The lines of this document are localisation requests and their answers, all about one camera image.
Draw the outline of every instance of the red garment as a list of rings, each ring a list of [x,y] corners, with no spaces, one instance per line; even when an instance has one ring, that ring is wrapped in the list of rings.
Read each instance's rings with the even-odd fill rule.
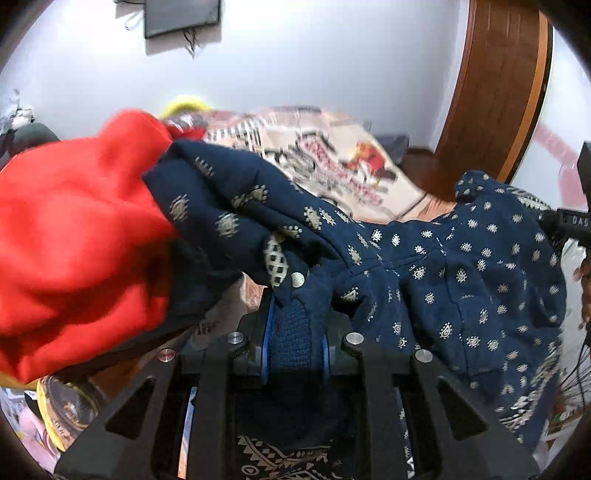
[[[128,111],[0,174],[0,371],[28,382],[162,322],[175,233],[141,174],[170,142]]]

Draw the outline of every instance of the floor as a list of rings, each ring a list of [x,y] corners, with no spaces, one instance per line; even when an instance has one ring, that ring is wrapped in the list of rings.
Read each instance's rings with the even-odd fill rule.
[[[452,178],[431,152],[411,148],[400,167],[421,190],[447,202],[455,201],[454,185],[459,179]]]

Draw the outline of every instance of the navy patterned fabric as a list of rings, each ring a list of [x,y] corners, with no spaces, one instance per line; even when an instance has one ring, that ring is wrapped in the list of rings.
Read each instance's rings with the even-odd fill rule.
[[[272,372],[320,368],[335,308],[387,349],[431,349],[518,438],[537,442],[554,395],[566,289],[560,253],[518,190],[468,172],[449,214],[374,225],[256,154],[189,141],[175,142],[144,181],[214,268],[239,268],[273,288],[281,311]]]

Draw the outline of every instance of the yellow cloth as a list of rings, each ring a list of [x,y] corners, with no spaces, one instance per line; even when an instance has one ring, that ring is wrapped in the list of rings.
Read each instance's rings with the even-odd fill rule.
[[[0,387],[7,388],[20,388],[22,390],[35,390],[37,388],[37,380],[33,380],[31,383],[22,384],[18,380],[14,379],[10,375],[3,374],[0,372]]]
[[[37,405],[39,406],[39,412],[41,412],[41,418],[45,424],[45,429],[53,445],[60,449],[61,452],[65,452],[64,444],[61,442],[61,438],[56,432],[51,417],[47,411],[47,397],[45,395],[45,388],[42,382],[37,383]]]
[[[165,108],[159,118],[166,118],[180,112],[207,112],[212,108],[193,95],[179,95]]]

